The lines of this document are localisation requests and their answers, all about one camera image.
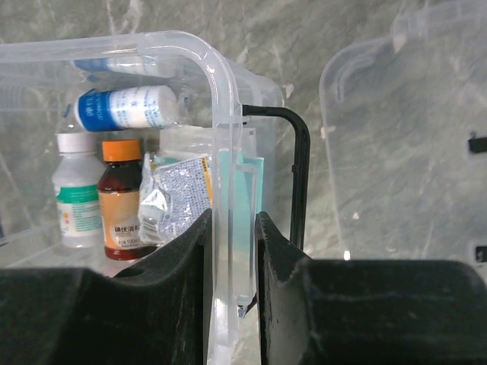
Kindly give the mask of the clear plastic storage box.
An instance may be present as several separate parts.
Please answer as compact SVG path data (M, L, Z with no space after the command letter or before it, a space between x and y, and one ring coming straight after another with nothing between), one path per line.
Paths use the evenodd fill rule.
M1 362L229 364L277 85L190 33L1 47Z

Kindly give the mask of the teal blister pack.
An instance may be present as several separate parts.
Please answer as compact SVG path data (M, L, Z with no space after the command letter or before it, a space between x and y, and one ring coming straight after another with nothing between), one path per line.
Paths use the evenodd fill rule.
M210 162L207 154L186 160L145 154L138 203L143 243L163 246L175 240L212 207Z
M230 208L230 263L232 292L239 306L248 306L256 292L255 219L263 201L263 162L261 157L237 153L230 164L230 152L220 151L222 200Z

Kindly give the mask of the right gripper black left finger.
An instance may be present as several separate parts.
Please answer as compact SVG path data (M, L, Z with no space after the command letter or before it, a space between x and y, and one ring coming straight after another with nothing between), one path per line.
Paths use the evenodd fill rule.
M113 278L89 268L1 272L3 364L204 364L212 213Z

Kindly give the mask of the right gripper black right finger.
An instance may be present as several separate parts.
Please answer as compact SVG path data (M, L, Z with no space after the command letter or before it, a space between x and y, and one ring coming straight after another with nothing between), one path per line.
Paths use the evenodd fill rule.
M484 364L486 285L444 260L312 259L256 217L264 364Z

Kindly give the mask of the orange cap small bottle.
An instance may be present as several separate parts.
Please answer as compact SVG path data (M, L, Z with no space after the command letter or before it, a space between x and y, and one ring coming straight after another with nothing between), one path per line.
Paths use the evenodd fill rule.
M117 261L140 259L155 246L138 235L139 188L142 183L142 152L138 139L102 143L106 168L97 184L107 258Z

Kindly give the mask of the white blue medicine bottle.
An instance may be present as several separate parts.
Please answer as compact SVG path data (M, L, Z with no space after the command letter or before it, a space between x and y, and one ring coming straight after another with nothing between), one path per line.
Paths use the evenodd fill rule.
M75 117L89 132L163 129L178 122L178 100L167 86L90 90L75 103Z

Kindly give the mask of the white green dropper bottle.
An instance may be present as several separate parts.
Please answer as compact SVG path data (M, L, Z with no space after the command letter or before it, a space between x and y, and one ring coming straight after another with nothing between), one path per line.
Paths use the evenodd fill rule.
M97 184L104 172L96 138L88 132L59 133L56 138L61 160L52 182L62 244L96 246L103 239Z

